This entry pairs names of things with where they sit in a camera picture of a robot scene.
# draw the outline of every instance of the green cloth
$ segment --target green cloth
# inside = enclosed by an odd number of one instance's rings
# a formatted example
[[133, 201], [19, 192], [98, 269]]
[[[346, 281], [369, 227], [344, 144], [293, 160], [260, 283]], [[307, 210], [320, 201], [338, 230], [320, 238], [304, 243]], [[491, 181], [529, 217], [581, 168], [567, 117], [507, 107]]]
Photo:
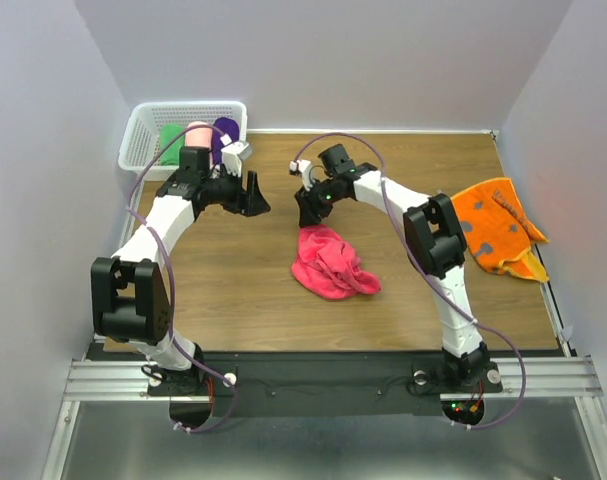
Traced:
[[[181, 125], [175, 125], [173, 123], [167, 123], [161, 128], [159, 134], [159, 149], [166, 146], [170, 141], [176, 137], [179, 133], [185, 130]], [[174, 142], [170, 148], [167, 149], [161, 158], [159, 158], [159, 165], [179, 165], [179, 152], [181, 147], [185, 145], [185, 135], [181, 136], [176, 142]]]

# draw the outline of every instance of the screw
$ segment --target screw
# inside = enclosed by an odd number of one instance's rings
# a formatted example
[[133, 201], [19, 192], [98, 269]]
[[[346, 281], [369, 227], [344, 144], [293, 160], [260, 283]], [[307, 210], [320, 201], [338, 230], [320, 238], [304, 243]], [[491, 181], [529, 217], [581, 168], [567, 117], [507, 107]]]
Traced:
[[427, 375], [423, 370], [417, 370], [414, 372], [414, 383], [416, 383], [419, 387], [427, 384]]
[[152, 377], [150, 377], [147, 381], [147, 384], [152, 388], [158, 387], [161, 383], [163, 383], [161, 380], [159, 380], [158, 378], [152, 378]]
[[[223, 375], [223, 377], [225, 377], [225, 379], [230, 382], [231, 385], [236, 385], [236, 375], [234, 375], [232, 372], [226, 373]], [[223, 386], [229, 387], [229, 385], [225, 382], [223, 382]]]
[[501, 374], [498, 372], [498, 370], [488, 370], [487, 379], [490, 381], [490, 383], [498, 385], [499, 383], [501, 383]]

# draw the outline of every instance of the pink object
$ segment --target pink object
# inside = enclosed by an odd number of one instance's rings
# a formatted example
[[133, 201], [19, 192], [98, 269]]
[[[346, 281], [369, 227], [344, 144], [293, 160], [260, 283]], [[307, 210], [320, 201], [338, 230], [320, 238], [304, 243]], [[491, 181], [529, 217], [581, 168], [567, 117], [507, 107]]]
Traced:
[[[205, 122], [192, 122], [188, 125], [207, 125]], [[185, 134], [186, 147], [207, 147], [212, 148], [212, 129], [196, 128]], [[210, 153], [210, 165], [212, 165], [212, 154]]]
[[376, 276], [359, 268], [361, 259], [352, 246], [325, 225], [299, 231], [299, 246], [292, 274], [305, 288], [323, 298], [339, 300], [357, 293], [381, 290]]

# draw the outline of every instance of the white plastic basket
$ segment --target white plastic basket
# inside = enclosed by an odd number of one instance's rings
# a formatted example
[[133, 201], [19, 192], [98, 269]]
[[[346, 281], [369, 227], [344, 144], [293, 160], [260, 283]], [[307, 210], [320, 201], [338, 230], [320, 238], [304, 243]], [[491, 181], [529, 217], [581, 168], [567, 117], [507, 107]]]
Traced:
[[[166, 123], [187, 127], [194, 121], [212, 125], [217, 118], [228, 117], [239, 125], [239, 137], [247, 135], [247, 108], [241, 102], [150, 102], [138, 105], [125, 128], [119, 149], [119, 167], [140, 173], [158, 151], [159, 133]], [[176, 166], [154, 165], [145, 180], [167, 180]]]

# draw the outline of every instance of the pink towel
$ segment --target pink towel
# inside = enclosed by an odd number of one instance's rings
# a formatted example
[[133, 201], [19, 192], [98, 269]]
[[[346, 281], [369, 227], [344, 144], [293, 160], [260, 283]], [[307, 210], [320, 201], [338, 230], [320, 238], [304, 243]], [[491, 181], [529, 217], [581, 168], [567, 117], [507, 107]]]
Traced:
[[305, 288], [323, 298], [338, 300], [381, 290], [376, 276], [359, 268], [354, 248], [325, 225], [301, 228], [292, 274]]

